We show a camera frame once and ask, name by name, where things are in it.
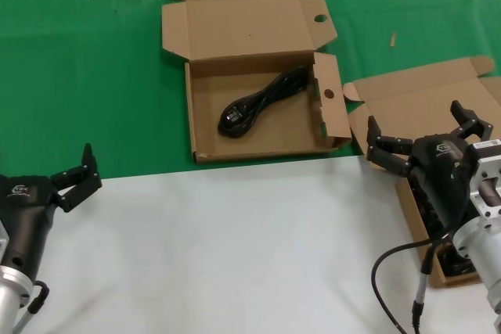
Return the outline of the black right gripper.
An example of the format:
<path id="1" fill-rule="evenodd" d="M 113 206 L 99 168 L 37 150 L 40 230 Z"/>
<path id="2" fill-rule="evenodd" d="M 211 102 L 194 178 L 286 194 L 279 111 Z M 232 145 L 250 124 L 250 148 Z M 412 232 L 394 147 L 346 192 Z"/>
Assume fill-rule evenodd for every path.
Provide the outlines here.
<path id="1" fill-rule="evenodd" d="M 460 228 L 470 219 L 470 204 L 467 176 L 456 171 L 457 164 L 468 146 L 465 140 L 476 135 L 488 141 L 493 126 L 458 100 L 452 101 L 450 112 L 458 124 L 451 135 L 425 136 L 414 143 L 383 136 L 375 117 L 369 116 L 366 159 L 393 174 L 409 175 L 410 186 L 427 197 L 442 225 Z"/>

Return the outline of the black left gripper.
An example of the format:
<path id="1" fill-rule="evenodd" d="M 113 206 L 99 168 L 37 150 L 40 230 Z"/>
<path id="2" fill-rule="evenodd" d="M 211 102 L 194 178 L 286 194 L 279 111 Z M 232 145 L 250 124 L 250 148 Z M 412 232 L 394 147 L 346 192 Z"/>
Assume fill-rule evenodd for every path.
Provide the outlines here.
<path id="1" fill-rule="evenodd" d="M 1 176 L 1 223 L 9 241 L 1 265 L 38 271 L 57 205 L 71 212 L 102 187 L 92 146 L 86 143 L 81 165 L 44 176 Z M 67 189 L 63 194 L 57 192 Z"/>

